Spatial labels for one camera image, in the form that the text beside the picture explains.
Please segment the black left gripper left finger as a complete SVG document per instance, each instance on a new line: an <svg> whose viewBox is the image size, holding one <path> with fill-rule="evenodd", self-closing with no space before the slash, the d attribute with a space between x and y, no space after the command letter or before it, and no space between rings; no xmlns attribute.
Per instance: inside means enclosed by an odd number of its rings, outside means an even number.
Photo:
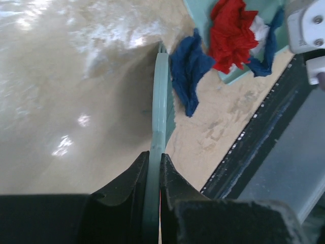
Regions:
<svg viewBox="0 0 325 244"><path fill-rule="evenodd" d="M1 196L1 243L141 243L148 160L92 194Z"/></svg>

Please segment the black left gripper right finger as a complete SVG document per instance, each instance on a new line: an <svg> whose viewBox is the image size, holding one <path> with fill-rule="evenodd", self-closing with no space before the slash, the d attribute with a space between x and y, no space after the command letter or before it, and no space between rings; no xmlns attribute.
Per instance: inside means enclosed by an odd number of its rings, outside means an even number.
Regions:
<svg viewBox="0 0 325 244"><path fill-rule="evenodd" d="M160 163L163 243L308 243L294 212L274 200L211 200Z"/></svg>

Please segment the green hand brush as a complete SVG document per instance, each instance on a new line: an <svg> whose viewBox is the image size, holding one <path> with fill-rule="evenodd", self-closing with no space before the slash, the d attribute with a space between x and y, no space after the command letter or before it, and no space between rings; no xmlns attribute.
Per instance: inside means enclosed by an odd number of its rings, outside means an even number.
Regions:
<svg viewBox="0 0 325 244"><path fill-rule="evenodd" d="M146 179L142 239L158 243L160 209L160 162L175 130L175 108L170 71L170 58L163 42L159 43L155 61L152 97L152 139Z"/></svg>

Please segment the blue scrap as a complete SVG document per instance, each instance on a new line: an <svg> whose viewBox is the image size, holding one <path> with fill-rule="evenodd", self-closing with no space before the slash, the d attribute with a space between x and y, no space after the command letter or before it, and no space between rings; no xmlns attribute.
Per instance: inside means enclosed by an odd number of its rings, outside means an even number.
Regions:
<svg viewBox="0 0 325 244"><path fill-rule="evenodd" d="M180 41L170 59L173 89L185 108L186 116L192 117L199 104L197 85L216 61L204 53L197 28L192 36Z"/></svg>
<svg viewBox="0 0 325 244"><path fill-rule="evenodd" d="M279 8L273 17L269 26L269 31L266 36L266 44L264 48L264 58L262 61L251 56L248 60L247 66L253 72L254 77L266 77L272 74L272 65L274 61L274 56L277 51L277 40L275 31L277 28L281 27L284 20L284 9Z"/></svg>

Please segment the red paper scrap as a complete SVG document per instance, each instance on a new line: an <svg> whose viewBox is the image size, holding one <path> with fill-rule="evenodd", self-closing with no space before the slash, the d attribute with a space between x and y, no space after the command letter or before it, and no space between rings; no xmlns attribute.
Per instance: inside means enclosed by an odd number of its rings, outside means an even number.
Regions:
<svg viewBox="0 0 325 244"><path fill-rule="evenodd" d="M214 69L230 73L232 65L243 69L249 63L250 50L258 45L250 27L258 11L245 10L243 0L218 1L213 7L210 18L209 55L214 58Z"/></svg>

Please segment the green plastic dustpan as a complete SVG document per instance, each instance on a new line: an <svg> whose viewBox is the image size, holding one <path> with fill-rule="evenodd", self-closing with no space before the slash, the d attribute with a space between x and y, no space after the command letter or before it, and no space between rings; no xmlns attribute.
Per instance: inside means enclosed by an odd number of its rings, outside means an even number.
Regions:
<svg viewBox="0 0 325 244"><path fill-rule="evenodd" d="M225 84L249 72L272 73L275 55L288 48L285 1L185 1Z"/></svg>

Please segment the white paper wad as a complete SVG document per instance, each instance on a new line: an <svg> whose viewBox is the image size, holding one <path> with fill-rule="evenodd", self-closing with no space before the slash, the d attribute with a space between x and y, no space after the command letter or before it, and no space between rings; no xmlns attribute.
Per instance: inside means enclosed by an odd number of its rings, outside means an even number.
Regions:
<svg viewBox="0 0 325 244"><path fill-rule="evenodd" d="M264 49L269 28L270 27L264 23L262 18L260 18L258 15L255 16L250 30L254 33L255 40L258 41L258 45L250 50L251 55L256 56L262 49Z"/></svg>

